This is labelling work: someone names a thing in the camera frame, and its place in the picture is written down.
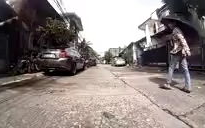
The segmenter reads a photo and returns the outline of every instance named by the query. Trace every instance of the street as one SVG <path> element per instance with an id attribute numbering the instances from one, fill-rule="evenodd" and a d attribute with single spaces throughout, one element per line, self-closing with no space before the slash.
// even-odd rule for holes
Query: street
<path id="1" fill-rule="evenodd" d="M 98 65 L 0 90 L 0 128 L 205 127 L 205 79 L 163 90 L 165 73 Z"/>

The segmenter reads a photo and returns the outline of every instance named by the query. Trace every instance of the umbrella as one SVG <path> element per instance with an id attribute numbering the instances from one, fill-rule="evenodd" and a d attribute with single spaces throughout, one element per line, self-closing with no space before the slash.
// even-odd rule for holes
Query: umbrella
<path id="1" fill-rule="evenodd" d="M 175 22 L 177 26 L 182 30 L 187 42 L 189 44 L 199 42 L 200 35 L 198 30 L 191 25 L 191 23 L 179 16 L 166 16 L 161 18 L 161 23 L 168 26 L 169 23 Z"/>

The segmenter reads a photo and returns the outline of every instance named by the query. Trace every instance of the shoe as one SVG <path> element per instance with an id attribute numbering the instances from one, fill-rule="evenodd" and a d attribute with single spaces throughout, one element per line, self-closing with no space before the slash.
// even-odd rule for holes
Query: shoe
<path id="1" fill-rule="evenodd" d="M 186 89 L 185 87 L 181 89 L 183 92 L 186 92 L 186 93 L 191 93 L 191 90 L 189 89 Z"/>
<path id="2" fill-rule="evenodd" d="M 168 89 L 168 90 L 171 89 L 170 84 L 164 84 L 164 85 L 162 85 L 160 87 L 163 88 L 163 89 Z"/>

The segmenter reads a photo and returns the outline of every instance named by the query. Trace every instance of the tail light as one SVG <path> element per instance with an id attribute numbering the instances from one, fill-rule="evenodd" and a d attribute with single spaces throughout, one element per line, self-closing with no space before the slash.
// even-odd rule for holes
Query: tail light
<path id="1" fill-rule="evenodd" d="M 61 50 L 59 57 L 60 58 L 67 58 L 67 57 L 69 57 L 69 55 L 67 54 L 67 52 L 65 50 Z"/>

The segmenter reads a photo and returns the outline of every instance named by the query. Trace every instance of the road crack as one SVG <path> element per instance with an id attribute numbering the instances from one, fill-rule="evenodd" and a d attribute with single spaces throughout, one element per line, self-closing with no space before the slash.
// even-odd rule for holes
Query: road crack
<path id="1" fill-rule="evenodd" d="M 120 78 L 120 76 L 118 74 L 113 73 L 112 71 L 110 71 L 110 73 L 112 75 L 114 75 L 117 79 L 121 80 L 124 84 L 126 84 L 127 86 L 129 86 L 130 88 L 134 89 L 135 91 L 139 92 L 141 95 L 143 95 L 144 97 L 146 97 L 146 99 L 148 99 L 153 105 L 155 105 L 156 107 L 160 108 L 162 111 L 168 113 L 169 115 L 173 116 L 174 118 L 180 120 L 181 122 L 183 122 L 184 124 L 186 124 L 187 126 L 189 126 L 190 128 L 193 128 L 192 124 L 189 124 L 188 122 L 182 120 L 180 117 L 180 115 L 177 115 L 175 113 L 173 113 L 172 111 L 170 111 L 169 109 L 165 109 L 162 108 L 160 105 L 158 105 L 155 101 L 153 101 L 148 95 L 146 95 L 144 92 L 138 90 L 137 88 L 133 87 L 132 85 L 128 84 L 128 82 L 126 82 L 125 80 L 123 80 L 122 78 Z"/>

